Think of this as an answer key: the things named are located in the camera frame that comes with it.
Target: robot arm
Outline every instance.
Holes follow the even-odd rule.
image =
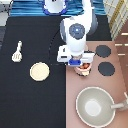
[[[86,35],[92,26],[92,4],[83,0],[84,14],[65,18],[60,23],[61,38],[66,45],[60,46],[58,62],[68,62],[69,66],[79,67],[83,63],[92,63],[95,53],[85,51]]]

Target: white bowl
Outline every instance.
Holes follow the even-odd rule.
[[[109,125],[115,117],[113,98],[108,92],[99,87],[83,89],[76,99],[76,110],[80,119],[94,128]]]

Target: wall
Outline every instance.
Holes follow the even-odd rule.
[[[104,0],[104,6],[108,16],[111,36],[115,40],[128,19],[128,0]]]
[[[117,47],[118,54],[122,54],[119,56],[120,64],[124,76],[125,85],[128,92],[128,36],[123,36],[121,33],[128,32],[128,20],[123,25],[120,33],[118,34],[117,38],[115,39],[115,43],[119,46]]]

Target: circular black pad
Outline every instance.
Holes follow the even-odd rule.
[[[111,54],[111,49],[106,45],[99,45],[96,48],[96,54],[100,57],[108,57]]]
[[[100,63],[98,70],[103,76],[112,76],[115,72],[114,66],[109,62]]]

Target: small plate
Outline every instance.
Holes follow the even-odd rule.
[[[49,76],[50,70],[47,64],[39,62],[30,69],[30,76],[35,81],[43,81]]]

